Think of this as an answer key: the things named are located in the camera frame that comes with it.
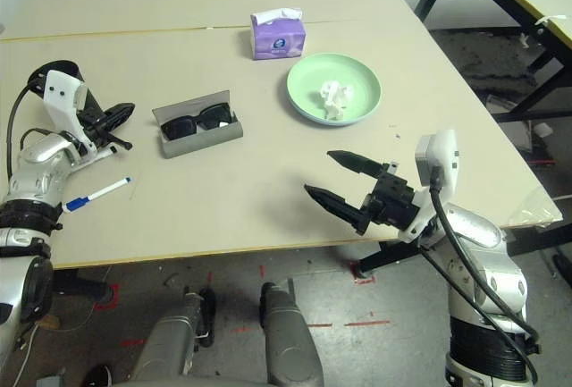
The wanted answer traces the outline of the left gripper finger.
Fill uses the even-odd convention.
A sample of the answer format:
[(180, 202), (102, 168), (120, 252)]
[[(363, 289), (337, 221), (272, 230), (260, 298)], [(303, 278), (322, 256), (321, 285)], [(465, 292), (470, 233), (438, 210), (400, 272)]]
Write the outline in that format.
[(135, 105), (133, 103), (119, 103), (104, 111), (102, 119), (104, 125), (122, 125), (133, 114)]
[(105, 130), (112, 132), (124, 124), (132, 115), (133, 107), (111, 107), (105, 111)]

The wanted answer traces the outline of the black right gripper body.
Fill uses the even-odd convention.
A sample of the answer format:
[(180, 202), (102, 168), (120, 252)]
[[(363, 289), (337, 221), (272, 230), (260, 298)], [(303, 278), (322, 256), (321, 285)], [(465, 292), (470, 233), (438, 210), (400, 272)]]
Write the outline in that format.
[(381, 164), (373, 190), (361, 206), (371, 223), (385, 224), (405, 231), (413, 223), (419, 207), (413, 204), (415, 191), (391, 169), (394, 164)]

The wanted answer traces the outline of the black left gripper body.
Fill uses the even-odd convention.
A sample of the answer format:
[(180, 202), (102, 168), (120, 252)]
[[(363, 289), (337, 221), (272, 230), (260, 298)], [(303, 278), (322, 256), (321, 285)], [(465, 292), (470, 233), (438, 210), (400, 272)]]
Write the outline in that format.
[(86, 136), (97, 148), (106, 147), (110, 143), (114, 143), (125, 150), (131, 150), (132, 144), (130, 142), (119, 139), (113, 135), (113, 132), (105, 130), (103, 118), (104, 111), (98, 112), (95, 109), (85, 109), (79, 113), (80, 124)]

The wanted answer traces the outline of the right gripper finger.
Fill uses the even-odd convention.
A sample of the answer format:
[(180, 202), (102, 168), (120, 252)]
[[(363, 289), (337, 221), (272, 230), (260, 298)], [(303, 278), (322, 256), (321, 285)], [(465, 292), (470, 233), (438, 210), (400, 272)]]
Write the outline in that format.
[(372, 178), (378, 178), (389, 169), (388, 164), (379, 164), (365, 156), (346, 150), (330, 150), (327, 155), (344, 168), (355, 173), (363, 173)]
[(304, 189), (323, 209), (344, 222), (349, 223), (358, 235), (365, 234), (370, 224), (370, 217), (365, 212), (348, 204), (344, 198), (327, 189), (308, 184), (304, 185)]

